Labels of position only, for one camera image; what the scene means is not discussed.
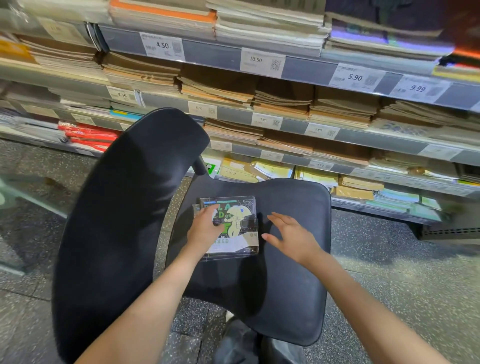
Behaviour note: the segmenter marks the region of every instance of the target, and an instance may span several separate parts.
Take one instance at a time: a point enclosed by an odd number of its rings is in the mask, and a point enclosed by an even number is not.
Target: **chair seat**
[[[274,179],[234,183],[195,176],[178,212],[168,245],[167,265],[178,255],[199,197],[256,198],[259,232],[281,238],[267,219],[272,211],[294,217],[330,252],[331,205],[319,183]],[[199,262],[185,295],[218,304],[260,334],[307,346],[322,332],[327,292],[308,270],[260,241],[260,253],[245,258]]]

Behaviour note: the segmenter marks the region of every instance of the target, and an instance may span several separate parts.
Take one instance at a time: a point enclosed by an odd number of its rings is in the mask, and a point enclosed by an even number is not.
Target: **left hand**
[[[225,228],[224,224],[216,226],[212,222],[213,213],[219,206],[216,204],[202,208],[193,219],[192,227],[188,230],[187,243],[182,251],[194,259],[195,263],[207,252]]]

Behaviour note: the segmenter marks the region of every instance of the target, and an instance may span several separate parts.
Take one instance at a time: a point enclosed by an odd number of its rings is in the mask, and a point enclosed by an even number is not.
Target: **chair backrest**
[[[54,269],[53,328],[67,363],[152,282],[168,205],[208,142],[188,115],[157,109],[126,130],[88,176]]]

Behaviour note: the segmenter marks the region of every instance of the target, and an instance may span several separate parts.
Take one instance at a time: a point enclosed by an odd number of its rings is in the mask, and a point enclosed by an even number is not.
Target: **qr code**
[[[272,60],[272,64],[270,65],[270,69],[272,71],[279,71],[281,64],[282,64],[281,60]]]
[[[427,92],[426,96],[437,96],[442,90],[442,87],[432,87],[432,89]]]
[[[181,43],[180,42],[172,42],[173,52],[181,54]]]
[[[365,80],[364,85],[365,86],[373,86],[375,82],[377,82],[378,77],[377,76],[368,76],[367,79]]]

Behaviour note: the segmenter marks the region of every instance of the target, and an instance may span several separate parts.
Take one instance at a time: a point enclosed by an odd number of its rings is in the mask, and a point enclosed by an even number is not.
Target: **black office chair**
[[[208,135],[177,109],[154,110],[125,131],[88,176],[69,215],[54,270],[53,327],[73,363],[152,282],[156,245],[171,198],[190,166],[167,264],[186,242],[198,197],[253,195],[260,233],[280,233],[271,211],[293,216],[330,251],[330,194],[291,179],[213,180],[199,158]],[[216,303],[260,334],[310,345],[322,330],[326,290],[306,269],[261,242],[247,258],[200,262],[185,295]]]

